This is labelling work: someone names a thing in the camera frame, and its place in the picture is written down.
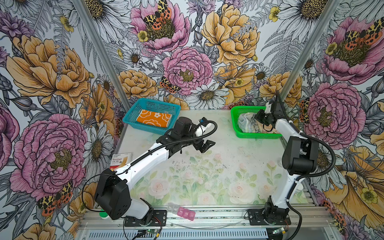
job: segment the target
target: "green plastic basket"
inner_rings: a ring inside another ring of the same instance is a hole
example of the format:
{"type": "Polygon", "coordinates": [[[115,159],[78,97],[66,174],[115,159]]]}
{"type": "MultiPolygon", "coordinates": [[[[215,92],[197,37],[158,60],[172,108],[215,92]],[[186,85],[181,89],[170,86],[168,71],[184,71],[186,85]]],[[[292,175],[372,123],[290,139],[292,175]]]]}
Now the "green plastic basket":
{"type": "Polygon", "coordinates": [[[240,138],[265,138],[265,139],[277,139],[280,138],[281,134],[276,133],[247,133],[242,132],[237,125],[237,119],[242,113],[257,113],[261,109],[265,110],[265,107],[257,106],[237,106],[231,109],[232,125],[235,130],[236,136],[240,138]]]}

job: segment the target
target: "teal basket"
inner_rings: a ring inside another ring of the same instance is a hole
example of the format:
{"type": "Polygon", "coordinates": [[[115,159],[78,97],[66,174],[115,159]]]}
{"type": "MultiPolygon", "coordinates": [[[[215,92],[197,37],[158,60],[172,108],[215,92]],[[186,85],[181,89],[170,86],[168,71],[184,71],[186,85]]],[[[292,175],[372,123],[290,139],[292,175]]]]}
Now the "teal basket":
{"type": "Polygon", "coordinates": [[[128,123],[133,128],[140,129],[147,132],[152,132],[160,135],[164,135],[164,133],[175,125],[176,119],[179,116],[181,107],[172,103],[165,103],[157,100],[151,100],[146,98],[140,98],[133,104],[133,106],[129,109],[127,114],[125,114],[122,119],[123,122],[128,123]],[[167,128],[164,127],[156,127],[147,125],[144,123],[137,122],[136,119],[139,116],[141,109],[149,110],[152,112],[158,113],[167,113],[172,114],[172,119],[167,128]]]}
{"type": "Polygon", "coordinates": [[[265,139],[277,139],[280,138],[281,134],[276,133],[250,133],[241,131],[237,125],[237,119],[242,113],[257,113],[261,109],[265,110],[265,107],[258,106],[237,106],[231,109],[232,125],[235,130],[236,136],[240,138],[265,138],[265,139]]]}

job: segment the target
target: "floral wall panel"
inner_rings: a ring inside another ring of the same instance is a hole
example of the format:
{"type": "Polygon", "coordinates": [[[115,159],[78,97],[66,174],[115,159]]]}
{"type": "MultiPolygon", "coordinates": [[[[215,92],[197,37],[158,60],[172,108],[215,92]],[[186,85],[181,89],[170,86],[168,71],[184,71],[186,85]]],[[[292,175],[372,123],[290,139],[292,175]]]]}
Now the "floral wall panel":
{"type": "Polygon", "coordinates": [[[83,187],[94,205],[97,179],[85,180],[109,166],[125,110],[66,1],[0,8],[2,239],[71,240],[83,187]]]}
{"type": "MultiPolygon", "coordinates": [[[[326,3],[86,1],[130,102],[150,98],[183,109],[265,105],[284,86],[326,3]]],[[[71,4],[67,10],[66,17],[77,15],[71,4]]],[[[332,24],[348,10],[340,9],[332,24]]],[[[81,22],[70,18],[70,24],[81,22]]],[[[291,106],[301,84],[298,78],[291,106]]]]}
{"type": "MultiPolygon", "coordinates": [[[[310,179],[345,239],[384,239],[384,13],[382,1],[344,1],[303,66],[299,104],[289,115],[334,149],[336,166],[310,179]]],[[[316,172],[331,156],[320,148],[316,172]]]]}

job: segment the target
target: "floral tablecloth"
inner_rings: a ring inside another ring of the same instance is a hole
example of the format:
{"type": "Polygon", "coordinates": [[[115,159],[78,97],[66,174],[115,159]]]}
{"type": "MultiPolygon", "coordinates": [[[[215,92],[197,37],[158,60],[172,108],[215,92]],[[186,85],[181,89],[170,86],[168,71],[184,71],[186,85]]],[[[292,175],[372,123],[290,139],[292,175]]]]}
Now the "floral tablecloth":
{"type": "MultiPolygon", "coordinates": [[[[284,148],[279,139],[241,139],[232,127],[230,111],[181,111],[179,116],[198,122],[202,117],[218,124],[207,139],[216,142],[202,154],[193,146],[183,148],[141,178],[131,197],[143,198],[153,206],[168,202],[179,205],[264,204],[278,184],[284,169],[284,148]]],[[[137,158],[147,151],[157,134],[128,126],[119,153],[132,152],[137,158]]],[[[293,203],[307,204],[303,192],[293,203]]]]}

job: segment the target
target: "orange towel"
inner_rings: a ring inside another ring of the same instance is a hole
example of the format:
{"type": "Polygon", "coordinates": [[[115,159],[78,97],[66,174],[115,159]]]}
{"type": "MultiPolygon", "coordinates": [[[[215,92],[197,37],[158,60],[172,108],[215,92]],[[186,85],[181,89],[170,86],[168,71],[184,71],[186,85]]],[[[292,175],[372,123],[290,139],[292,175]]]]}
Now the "orange towel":
{"type": "Polygon", "coordinates": [[[168,127],[172,114],[156,113],[142,109],[136,121],[156,127],[168,127]]]}

